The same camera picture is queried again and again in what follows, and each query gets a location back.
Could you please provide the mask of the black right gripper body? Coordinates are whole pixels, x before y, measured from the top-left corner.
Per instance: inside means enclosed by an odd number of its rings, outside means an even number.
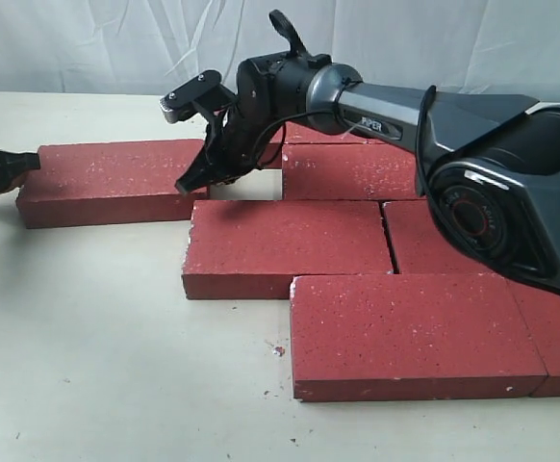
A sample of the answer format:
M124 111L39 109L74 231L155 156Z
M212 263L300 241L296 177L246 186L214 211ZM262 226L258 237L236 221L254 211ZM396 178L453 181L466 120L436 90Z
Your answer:
M269 120L249 119L237 109L227 113L226 123L202 151L199 186L231 184L260 168L273 138Z

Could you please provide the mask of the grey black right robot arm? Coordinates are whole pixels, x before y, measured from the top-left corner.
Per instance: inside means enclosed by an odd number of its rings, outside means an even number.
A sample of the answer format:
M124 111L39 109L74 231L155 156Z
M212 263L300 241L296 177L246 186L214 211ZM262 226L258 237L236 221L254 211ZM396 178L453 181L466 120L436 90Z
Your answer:
M289 122L410 153L415 190L444 239L487 269L560 296L560 105L366 83L330 56L284 52L239 64L237 86L207 70L161 99L170 123L203 116L203 146L180 193L262 167Z

